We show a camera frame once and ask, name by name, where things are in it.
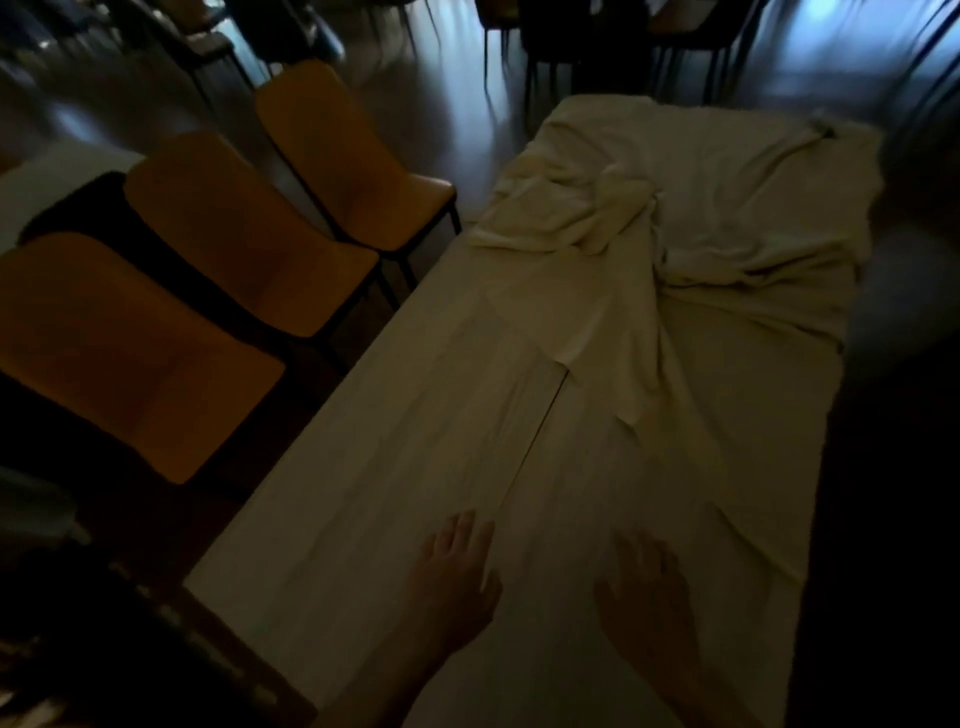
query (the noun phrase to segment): floor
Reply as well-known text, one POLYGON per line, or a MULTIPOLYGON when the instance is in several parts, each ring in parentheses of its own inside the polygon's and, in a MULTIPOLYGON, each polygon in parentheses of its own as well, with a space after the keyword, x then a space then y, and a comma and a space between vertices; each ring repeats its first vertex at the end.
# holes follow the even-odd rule
MULTIPOLYGON (((844 397, 872 391, 902 361, 946 338, 960 322, 960 225, 949 206, 960 170, 960 145, 952 143, 951 135, 956 109, 942 109, 933 119, 911 118, 916 102, 960 50, 960 40, 948 36, 910 82, 890 95, 916 47, 917 33, 939 5, 940 0, 771 0, 740 83, 724 101, 795 112, 825 109, 879 124, 891 134, 884 155, 889 186, 876 205, 876 254, 864 273, 851 320, 844 397)), ((525 123, 525 61, 518 36, 501 64, 492 34, 485 88, 483 34, 473 4, 432 0, 431 6, 439 36, 423 3, 411 8, 416 49, 394 12, 381 18, 382 48, 362 13, 329 11, 325 17, 348 49, 343 76, 384 140, 409 168, 455 182, 461 214, 469 222, 482 210, 499 170, 529 139, 528 128, 549 112, 551 100, 541 69, 535 108, 525 123)), ((262 66, 231 24, 222 30, 234 37, 254 82, 265 80, 262 66)), ((259 130, 250 92, 233 69, 224 65, 203 73, 214 99, 211 115, 189 79, 159 52, 125 57, 105 38, 92 38, 72 53, 76 60, 51 46, 42 57, 27 59, 25 70, 0 70, 0 158, 30 158, 64 136, 149 153, 166 136, 216 129, 320 224, 259 130)), ((688 59, 662 98, 695 104, 707 61, 688 59)), ((562 73, 562 88, 568 81, 562 73)), ((428 236, 412 256, 419 276, 451 239, 446 224, 428 236)), ((402 297, 399 272, 390 268, 388 276, 402 297)), ((344 359, 354 361, 389 318, 389 307, 372 295, 347 317, 333 344, 344 359)), ((318 380, 332 391, 336 377, 322 361, 315 364, 318 380)), ((282 409, 283 416, 288 413, 282 409)), ((261 449, 255 463, 238 460, 232 466, 237 478, 254 486, 310 414, 299 411, 287 418, 283 433, 261 449)), ((151 511, 150 502, 140 507, 151 511)), ((114 507, 127 512, 130 504, 114 507)), ((164 554, 160 567, 172 574, 188 569, 236 507, 204 501, 197 517, 203 533, 191 537, 188 546, 169 545, 172 551, 164 554), (209 509, 216 515, 208 516, 209 509)), ((167 503, 163 512, 180 508, 167 503)), ((102 518, 114 521, 116 513, 108 511, 102 518)), ((122 548, 135 548, 134 542, 142 540, 137 530, 127 529, 118 542, 122 548)))

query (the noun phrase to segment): hand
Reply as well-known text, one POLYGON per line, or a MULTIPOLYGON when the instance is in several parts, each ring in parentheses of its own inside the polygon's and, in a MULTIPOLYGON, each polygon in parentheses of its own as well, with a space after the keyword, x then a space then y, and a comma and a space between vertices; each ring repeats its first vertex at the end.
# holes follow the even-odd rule
POLYGON ((484 583, 493 523, 480 526, 471 541, 475 520, 474 511, 450 516, 423 544, 408 579, 401 625, 440 662, 490 624, 503 593, 496 571, 484 583))
POLYGON ((664 542, 636 534, 642 551, 613 536, 620 567, 619 593, 606 579, 593 585, 600 626, 616 651, 671 705, 700 689, 703 665, 689 588, 677 557, 664 542))

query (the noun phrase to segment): person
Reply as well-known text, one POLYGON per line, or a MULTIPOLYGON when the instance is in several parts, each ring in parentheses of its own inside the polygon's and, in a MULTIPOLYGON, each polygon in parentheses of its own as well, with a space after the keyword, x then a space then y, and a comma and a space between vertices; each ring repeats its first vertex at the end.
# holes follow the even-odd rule
MULTIPOLYGON (((446 660, 493 620, 503 585, 486 572, 493 523, 450 516, 423 544, 396 626, 312 728, 396 728, 446 660)), ((706 668, 689 589, 673 551, 638 532, 614 533, 619 584, 593 585, 600 627, 686 728, 756 728, 760 723, 706 668)))

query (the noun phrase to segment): orange chair backrest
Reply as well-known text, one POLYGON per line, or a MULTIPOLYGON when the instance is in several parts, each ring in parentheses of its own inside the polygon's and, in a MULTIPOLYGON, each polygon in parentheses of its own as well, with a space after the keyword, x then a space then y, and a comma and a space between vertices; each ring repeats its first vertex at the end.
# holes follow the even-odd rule
POLYGON ((130 171, 124 192, 167 245, 264 321, 273 276, 298 248, 329 241, 215 133, 164 142, 130 171))
POLYGON ((406 174, 326 63, 287 68, 257 89, 255 102, 267 134, 340 225, 365 189, 406 174))
POLYGON ((229 341, 92 238, 0 256, 0 370, 128 444, 178 363, 229 341))

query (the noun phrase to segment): shiny floor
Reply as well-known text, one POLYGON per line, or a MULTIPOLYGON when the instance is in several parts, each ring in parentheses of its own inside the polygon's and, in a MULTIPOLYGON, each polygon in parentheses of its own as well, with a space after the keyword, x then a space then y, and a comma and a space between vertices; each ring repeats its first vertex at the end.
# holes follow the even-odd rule
MULTIPOLYGON (((317 1, 320 8, 330 3, 317 1)), ((957 328, 960 322, 960 225, 951 213, 957 151, 950 130, 957 116, 913 118, 916 103, 960 52, 948 36, 892 95, 918 47, 918 34, 940 0, 770 0, 745 71, 728 106, 827 112, 883 126, 892 133, 885 166, 890 185, 876 206, 876 255, 867 269, 851 322, 848 385, 882 375, 957 328)), ((475 219, 502 166, 551 109, 546 69, 529 122, 523 117, 525 58, 514 33, 504 62, 497 33, 490 38, 484 84, 484 34, 470 0, 432 0, 435 34, 420 0, 411 6, 416 44, 395 11, 379 13, 382 46, 358 10, 325 10, 347 47, 342 75, 371 114, 387 144, 412 170, 452 180, 465 222, 475 219)), ((264 67, 227 21, 253 81, 264 67)), ((84 46, 51 45, 22 68, 0 68, 0 153, 30 158, 52 139, 79 139, 149 153, 160 139, 198 128, 218 130, 314 221, 302 190, 256 122, 250 90, 227 64, 201 72, 213 99, 211 114, 189 78, 158 50, 122 55, 105 37, 84 46)), ((707 54, 688 54, 661 98, 692 105, 701 97, 707 54)), ((569 73, 561 74, 561 90, 569 73)), ((441 224, 411 258, 425 275, 452 238, 441 224)), ((388 277, 400 296, 398 270, 388 277)), ((373 294, 345 319, 332 343, 348 362, 359 357, 390 318, 373 294)), ((318 362, 326 392, 337 377, 318 362)), ((284 430, 292 437, 297 426, 284 430)), ((256 467, 239 467, 255 485, 282 453, 264 452, 256 467)))

